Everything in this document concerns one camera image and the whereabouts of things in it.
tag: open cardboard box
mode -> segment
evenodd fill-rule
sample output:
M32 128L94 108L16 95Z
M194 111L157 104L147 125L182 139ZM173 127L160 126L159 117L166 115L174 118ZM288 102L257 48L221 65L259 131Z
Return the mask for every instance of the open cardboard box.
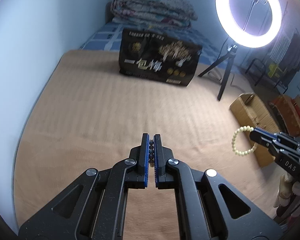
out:
M241 94L230 105L230 110L237 118L240 126L249 125L260 127L271 133L280 132L266 106L254 93ZM248 137L251 146L253 146L254 142L250 140L249 132L245 132L245 135ZM274 157L268 152L268 149L261 145L258 145L254 154L260 167L265 167L274 161Z

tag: silver bolt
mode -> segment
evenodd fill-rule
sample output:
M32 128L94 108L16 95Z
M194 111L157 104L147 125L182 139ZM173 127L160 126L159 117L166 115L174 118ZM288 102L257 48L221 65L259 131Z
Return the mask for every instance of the silver bolt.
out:
M96 169L94 169L94 168L88 169L88 170L86 171L86 174L87 174L88 176L94 176L94 175L96 174Z
M133 165L133 164L135 164L135 160L134 160L134 159L131 159L131 158L128 158L128 159L125 159L125 160L124 160L124 163L125 163L126 165Z
M179 163L179 161L177 159L170 159L170 160L168 160L168 163L170 165L177 165Z
M217 175L217 172L214 170L214 169L208 169L206 171L206 174L209 176L209 177L215 177Z

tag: beige fabric surface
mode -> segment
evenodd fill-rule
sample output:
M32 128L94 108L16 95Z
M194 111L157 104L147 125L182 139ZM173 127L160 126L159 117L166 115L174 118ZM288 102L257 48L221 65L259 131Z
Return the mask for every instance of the beige fabric surface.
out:
M197 72L207 66L199 64ZM21 138L14 173L19 225L61 192L85 169L111 168L141 143L142 133L159 133L162 144L191 168L214 168L269 216L282 170L260 169L254 155L231 151L238 123L229 110L241 91L194 77L188 87L123 76L118 53L74 50L63 55L40 96ZM234 84L251 92L245 78ZM238 149L250 148L244 135ZM179 239L173 190L130 190L125 239Z

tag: black box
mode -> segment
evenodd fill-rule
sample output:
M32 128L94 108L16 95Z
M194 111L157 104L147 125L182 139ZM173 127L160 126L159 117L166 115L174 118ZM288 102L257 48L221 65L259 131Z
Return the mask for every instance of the black box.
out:
M123 29L119 54L125 75L187 86L202 46L150 31Z

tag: ring light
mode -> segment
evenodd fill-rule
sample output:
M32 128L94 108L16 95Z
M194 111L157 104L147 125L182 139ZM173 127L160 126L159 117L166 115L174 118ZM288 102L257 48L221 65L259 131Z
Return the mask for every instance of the ring light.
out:
M238 44L250 48L260 48L269 44L278 34L281 26L281 6L279 0L268 0L272 10L272 24L267 33L255 36L242 30L234 20L230 0L216 0L217 14L226 33Z

